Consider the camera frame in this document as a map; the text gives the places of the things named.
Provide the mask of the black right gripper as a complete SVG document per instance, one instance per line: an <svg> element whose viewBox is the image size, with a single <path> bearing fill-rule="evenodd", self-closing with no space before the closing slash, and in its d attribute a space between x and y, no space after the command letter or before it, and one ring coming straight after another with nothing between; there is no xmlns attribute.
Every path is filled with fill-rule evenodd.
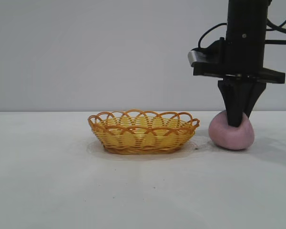
<svg viewBox="0 0 286 229"><path fill-rule="evenodd" d="M285 73L264 68L267 11L230 10L226 37L193 50L193 74L258 82L220 80L228 125L239 127L251 112L266 83L285 83Z"/></svg>

